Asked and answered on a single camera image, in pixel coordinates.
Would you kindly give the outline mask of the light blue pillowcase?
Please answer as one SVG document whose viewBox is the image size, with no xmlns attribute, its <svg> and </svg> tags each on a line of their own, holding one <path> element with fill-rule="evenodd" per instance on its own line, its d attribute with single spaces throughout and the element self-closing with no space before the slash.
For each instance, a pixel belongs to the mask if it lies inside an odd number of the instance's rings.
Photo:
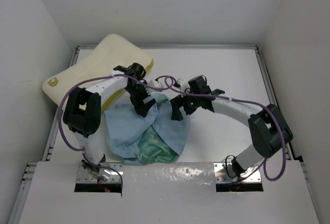
<svg viewBox="0 0 330 224">
<path fill-rule="evenodd" d="M 105 111 L 110 151 L 128 165 L 173 163 L 188 140 L 191 120 L 183 109 L 183 120 L 172 120 L 172 107 L 165 94 L 154 93 L 155 104 L 147 116 L 137 114 L 132 105 L 117 105 Z"/>
</svg>

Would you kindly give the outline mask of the cream memory foam pillow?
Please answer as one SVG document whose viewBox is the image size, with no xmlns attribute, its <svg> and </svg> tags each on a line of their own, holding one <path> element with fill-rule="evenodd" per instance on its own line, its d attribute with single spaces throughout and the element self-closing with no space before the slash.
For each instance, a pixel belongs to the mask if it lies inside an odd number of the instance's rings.
<svg viewBox="0 0 330 224">
<path fill-rule="evenodd" d="M 45 80 L 42 91 L 56 105 L 74 85 L 88 79 L 111 74 L 116 66 L 128 67 L 141 64 L 148 72 L 154 65 L 152 57 L 125 38 L 110 34 L 85 58 L 72 67 Z"/>
</svg>

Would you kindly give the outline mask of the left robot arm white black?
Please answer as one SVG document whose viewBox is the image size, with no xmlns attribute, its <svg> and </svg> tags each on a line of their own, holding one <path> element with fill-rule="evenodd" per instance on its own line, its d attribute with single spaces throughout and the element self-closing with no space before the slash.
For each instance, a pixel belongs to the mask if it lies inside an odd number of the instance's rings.
<svg viewBox="0 0 330 224">
<path fill-rule="evenodd" d="M 108 169 L 100 143 L 92 137 L 101 124 L 102 105 L 115 93 L 126 90 L 135 112 L 146 117 L 156 104 L 144 81 L 145 68 L 139 63 L 128 67 L 116 66 L 108 76 L 96 77 L 94 85 L 83 88 L 81 83 L 73 86 L 62 99 L 60 106 L 64 113 L 58 118 L 60 125 L 66 124 L 75 135 L 82 152 L 83 166 L 96 176 L 102 169 Z"/>
</svg>

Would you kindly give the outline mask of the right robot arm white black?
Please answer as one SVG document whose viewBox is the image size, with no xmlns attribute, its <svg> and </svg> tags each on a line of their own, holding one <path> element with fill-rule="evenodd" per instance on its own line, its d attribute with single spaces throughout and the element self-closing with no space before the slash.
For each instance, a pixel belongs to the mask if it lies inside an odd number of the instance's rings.
<svg viewBox="0 0 330 224">
<path fill-rule="evenodd" d="M 279 150 L 285 152 L 286 144 L 293 134 L 281 111 L 274 104 L 260 103 L 231 98 L 224 90 L 212 90 L 205 76 L 200 75 L 189 81 L 173 80 L 167 83 L 178 95 L 171 99 L 171 119 L 183 120 L 198 108 L 230 117 L 250 130 L 252 143 L 240 154 L 234 156 L 226 166 L 229 178 L 242 180 L 242 174 L 259 162 L 265 163 Z"/>
</svg>

